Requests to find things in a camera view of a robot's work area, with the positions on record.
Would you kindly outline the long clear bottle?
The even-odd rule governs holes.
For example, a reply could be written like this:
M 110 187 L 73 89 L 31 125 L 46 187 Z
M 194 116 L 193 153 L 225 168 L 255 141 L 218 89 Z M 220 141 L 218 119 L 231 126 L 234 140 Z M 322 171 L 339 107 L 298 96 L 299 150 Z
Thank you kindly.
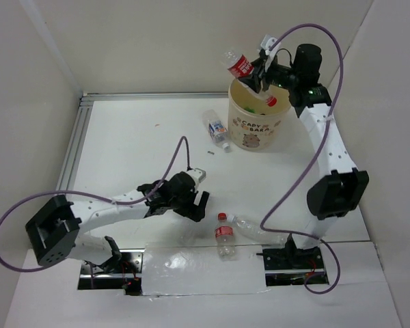
M 195 244 L 195 240 L 200 230 L 200 224 L 194 221 L 187 220 L 180 226 L 180 232 L 178 236 L 178 243 L 181 246 L 192 246 Z

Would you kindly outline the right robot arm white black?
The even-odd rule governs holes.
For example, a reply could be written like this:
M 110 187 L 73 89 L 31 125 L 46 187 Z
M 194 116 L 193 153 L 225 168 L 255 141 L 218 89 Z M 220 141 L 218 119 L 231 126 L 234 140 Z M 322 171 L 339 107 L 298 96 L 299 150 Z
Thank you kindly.
M 280 255 L 287 265 L 299 268 L 316 254 L 328 229 L 357 208 L 369 175 L 357 168 L 346 151 L 333 115 L 335 103 L 318 81 L 321 49 L 301 44 L 290 65 L 283 66 L 277 59 L 278 48 L 278 42 L 260 46 L 253 71 L 239 81 L 256 93 L 272 85 L 287 90 L 290 104 L 316 151 L 311 164 L 318 166 L 320 178 L 306 196 L 312 218 L 298 232 L 286 232 L 288 238 Z

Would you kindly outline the red white label bottle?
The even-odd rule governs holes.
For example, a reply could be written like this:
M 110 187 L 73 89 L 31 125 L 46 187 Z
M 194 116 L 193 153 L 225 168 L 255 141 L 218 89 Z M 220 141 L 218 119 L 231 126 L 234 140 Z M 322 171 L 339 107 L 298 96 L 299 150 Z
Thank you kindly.
M 272 107 L 277 104 L 277 99 L 269 92 L 254 92 L 250 86 L 243 83 L 240 78 L 248 77 L 254 70 L 251 62 L 240 52 L 234 49 L 228 49 L 221 56 L 221 63 L 227 71 L 233 75 L 236 80 L 255 98 Z

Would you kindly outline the blue orange label bottle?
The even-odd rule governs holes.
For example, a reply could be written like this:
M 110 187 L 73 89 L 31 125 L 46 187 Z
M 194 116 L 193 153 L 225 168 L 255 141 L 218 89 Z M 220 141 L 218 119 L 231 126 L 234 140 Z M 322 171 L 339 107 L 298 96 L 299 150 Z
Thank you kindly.
M 230 152 L 231 146 L 228 130 L 217 113 L 214 110 L 205 111 L 202 114 L 202 120 L 213 143 L 223 149 L 224 152 Z

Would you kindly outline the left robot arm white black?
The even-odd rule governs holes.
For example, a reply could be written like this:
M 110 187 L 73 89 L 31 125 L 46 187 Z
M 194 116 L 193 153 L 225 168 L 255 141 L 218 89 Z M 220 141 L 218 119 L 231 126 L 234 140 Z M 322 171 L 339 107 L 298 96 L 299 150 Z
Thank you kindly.
M 204 170 L 191 169 L 162 184 L 143 184 L 109 202 L 71 202 L 65 195 L 56 195 L 25 225 L 36 260 L 41 267 L 51 267 L 72 258 L 112 273 L 122 261 L 117 243 L 110 236 L 92 236 L 90 231 L 121 221 L 163 215 L 170 210 L 199 222 L 205 216 L 208 192 L 201 194 L 198 204 L 194 202 L 205 178 Z

